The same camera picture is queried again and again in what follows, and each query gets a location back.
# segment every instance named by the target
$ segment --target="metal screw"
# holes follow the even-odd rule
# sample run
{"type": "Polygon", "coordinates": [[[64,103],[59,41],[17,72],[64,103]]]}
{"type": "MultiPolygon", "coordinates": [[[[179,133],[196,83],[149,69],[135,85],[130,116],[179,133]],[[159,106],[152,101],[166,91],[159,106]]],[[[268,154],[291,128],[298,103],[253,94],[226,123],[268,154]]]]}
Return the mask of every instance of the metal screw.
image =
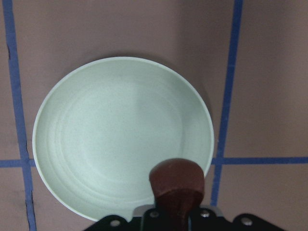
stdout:
{"type": "Polygon", "coordinates": [[[150,213],[150,217],[152,217],[152,218],[157,218],[157,217],[159,217],[159,212],[157,212],[157,211],[152,211],[152,212],[150,213]]]}
{"type": "Polygon", "coordinates": [[[252,220],[249,218],[242,218],[241,222],[246,226],[252,226],[252,220]]]}
{"type": "Polygon", "coordinates": [[[210,213],[209,211],[207,210],[202,210],[202,212],[200,213],[200,215],[203,217],[203,218],[208,218],[210,216],[210,213]]]}
{"type": "Polygon", "coordinates": [[[121,224],[121,222],[119,220],[112,220],[110,222],[111,227],[118,227],[120,224],[121,224]]]}

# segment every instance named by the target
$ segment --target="brown rubber tip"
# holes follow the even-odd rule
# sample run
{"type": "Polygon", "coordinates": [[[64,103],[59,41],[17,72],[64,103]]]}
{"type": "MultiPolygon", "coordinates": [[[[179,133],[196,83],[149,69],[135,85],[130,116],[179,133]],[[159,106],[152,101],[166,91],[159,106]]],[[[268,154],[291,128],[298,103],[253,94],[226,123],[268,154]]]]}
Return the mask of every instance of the brown rubber tip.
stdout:
{"type": "Polygon", "coordinates": [[[173,230],[186,231],[189,212],[204,197],[202,169],[187,159],[169,159],[151,170],[150,183],[156,203],[168,213],[173,230]]]}

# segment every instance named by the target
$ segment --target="shallow dish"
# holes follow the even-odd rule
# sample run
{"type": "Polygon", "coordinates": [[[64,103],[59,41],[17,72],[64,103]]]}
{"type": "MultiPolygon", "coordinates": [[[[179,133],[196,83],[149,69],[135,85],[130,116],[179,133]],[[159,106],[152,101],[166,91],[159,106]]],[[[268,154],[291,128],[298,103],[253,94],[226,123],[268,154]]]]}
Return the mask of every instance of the shallow dish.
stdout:
{"type": "Polygon", "coordinates": [[[50,192],[97,221],[152,204],[152,167],[174,158],[207,173],[212,121],[197,91],[153,61],[114,57],[86,64],[58,82],[34,124],[33,152],[50,192]]]}

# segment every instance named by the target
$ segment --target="white plate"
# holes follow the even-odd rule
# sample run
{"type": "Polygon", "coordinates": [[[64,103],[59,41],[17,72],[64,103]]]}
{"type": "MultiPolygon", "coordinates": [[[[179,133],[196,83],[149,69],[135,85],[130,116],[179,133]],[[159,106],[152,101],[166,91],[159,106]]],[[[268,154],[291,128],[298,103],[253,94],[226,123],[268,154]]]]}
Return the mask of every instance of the white plate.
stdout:
{"type": "Polygon", "coordinates": [[[179,74],[153,61],[115,57],[64,77],[38,111],[33,152],[51,193],[79,215],[130,220],[152,204],[152,167],[173,158],[207,173],[214,148],[209,112],[179,74]]]}

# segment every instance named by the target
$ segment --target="screw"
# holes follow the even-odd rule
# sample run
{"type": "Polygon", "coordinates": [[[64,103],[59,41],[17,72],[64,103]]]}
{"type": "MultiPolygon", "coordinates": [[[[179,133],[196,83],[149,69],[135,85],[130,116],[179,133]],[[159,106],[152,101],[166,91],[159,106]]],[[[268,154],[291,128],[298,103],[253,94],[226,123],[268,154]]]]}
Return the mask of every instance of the screw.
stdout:
{"type": "Polygon", "coordinates": [[[242,218],[241,222],[246,226],[252,226],[252,220],[249,218],[242,218]]]}
{"type": "Polygon", "coordinates": [[[203,218],[208,218],[210,216],[210,213],[209,211],[207,210],[202,210],[202,212],[200,213],[200,215],[203,217],[203,218]]]}
{"type": "Polygon", "coordinates": [[[159,212],[157,212],[157,211],[153,211],[153,212],[150,213],[150,217],[152,217],[152,218],[157,218],[158,216],[159,216],[159,212]]]}
{"type": "Polygon", "coordinates": [[[118,227],[120,224],[121,224],[121,222],[119,220],[112,220],[110,222],[111,227],[118,227]]]}

